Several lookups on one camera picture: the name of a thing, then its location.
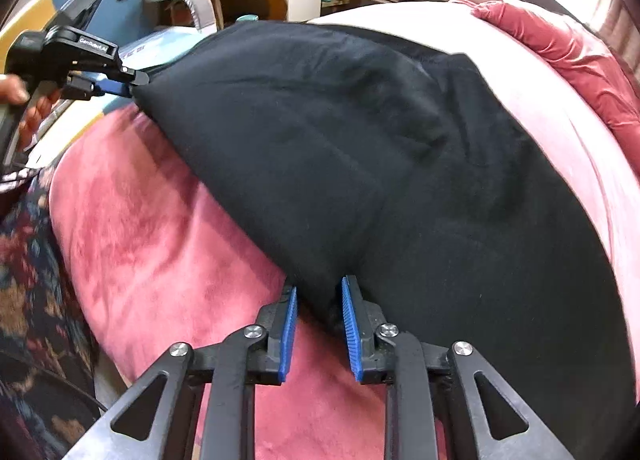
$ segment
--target bed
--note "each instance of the bed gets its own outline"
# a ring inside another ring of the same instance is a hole
[[[541,57],[473,17],[467,5],[374,5],[314,23],[377,30],[473,60],[591,219],[610,259],[637,357],[640,186],[616,139],[574,88]],[[278,297],[282,271],[133,105],[105,116],[66,152],[50,204],[86,319],[127,379],[173,342],[219,342]],[[84,209],[88,204],[92,208]],[[193,259],[203,255],[206,260]],[[257,458],[381,458],[383,391],[352,381],[340,343],[308,314],[299,323],[294,353],[287,383],[257,390]],[[636,379],[638,391],[637,364]],[[313,405],[301,408],[305,397]]]

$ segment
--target human hand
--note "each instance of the human hand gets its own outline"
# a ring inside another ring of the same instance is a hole
[[[38,131],[40,123],[51,113],[51,107],[59,100],[60,90],[53,92],[49,97],[41,97],[35,106],[27,110],[27,115],[20,122],[20,139],[18,151],[26,148],[33,135]],[[24,87],[22,79],[15,75],[0,74],[0,104],[24,104],[29,100],[29,94]]]

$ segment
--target black garment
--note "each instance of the black garment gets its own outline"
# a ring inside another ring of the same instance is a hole
[[[401,329],[472,342],[577,459],[603,455],[634,407],[609,262],[465,55],[247,23],[136,99],[325,321],[355,274]]]

